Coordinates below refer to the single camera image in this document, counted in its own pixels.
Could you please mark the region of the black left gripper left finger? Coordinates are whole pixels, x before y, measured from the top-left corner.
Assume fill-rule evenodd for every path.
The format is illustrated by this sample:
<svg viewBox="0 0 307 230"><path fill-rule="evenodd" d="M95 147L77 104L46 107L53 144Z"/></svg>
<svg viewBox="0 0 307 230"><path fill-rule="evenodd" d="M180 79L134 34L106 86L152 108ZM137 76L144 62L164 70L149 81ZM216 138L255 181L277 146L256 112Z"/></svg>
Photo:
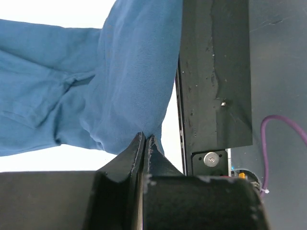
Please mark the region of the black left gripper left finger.
<svg viewBox="0 0 307 230"><path fill-rule="evenodd" d="M140 230L145 137L97 171L3 172L3 230Z"/></svg>

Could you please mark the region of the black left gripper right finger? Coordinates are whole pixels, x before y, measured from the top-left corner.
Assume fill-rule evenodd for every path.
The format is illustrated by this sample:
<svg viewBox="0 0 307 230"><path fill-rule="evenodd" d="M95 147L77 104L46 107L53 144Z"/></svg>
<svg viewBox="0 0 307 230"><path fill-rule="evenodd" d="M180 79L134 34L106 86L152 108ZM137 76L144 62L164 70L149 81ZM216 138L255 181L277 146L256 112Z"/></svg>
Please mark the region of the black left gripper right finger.
<svg viewBox="0 0 307 230"><path fill-rule="evenodd" d="M146 141L143 168L145 230L268 230L259 193L233 177L185 176Z"/></svg>

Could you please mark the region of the dark teal t shirt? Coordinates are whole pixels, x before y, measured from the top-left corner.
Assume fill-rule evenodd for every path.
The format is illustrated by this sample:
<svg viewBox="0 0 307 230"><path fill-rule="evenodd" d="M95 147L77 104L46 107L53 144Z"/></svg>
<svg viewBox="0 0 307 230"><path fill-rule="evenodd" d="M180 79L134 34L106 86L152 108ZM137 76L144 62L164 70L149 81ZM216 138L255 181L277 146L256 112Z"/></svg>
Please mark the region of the dark teal t shirt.
<svg viewBox="0 0 307 230"><path fill-rule="evenodd" d="M181 39L180 0L118 0L104 26L0 22L0 154L62 144L119 154L161 142Z"/></svg>

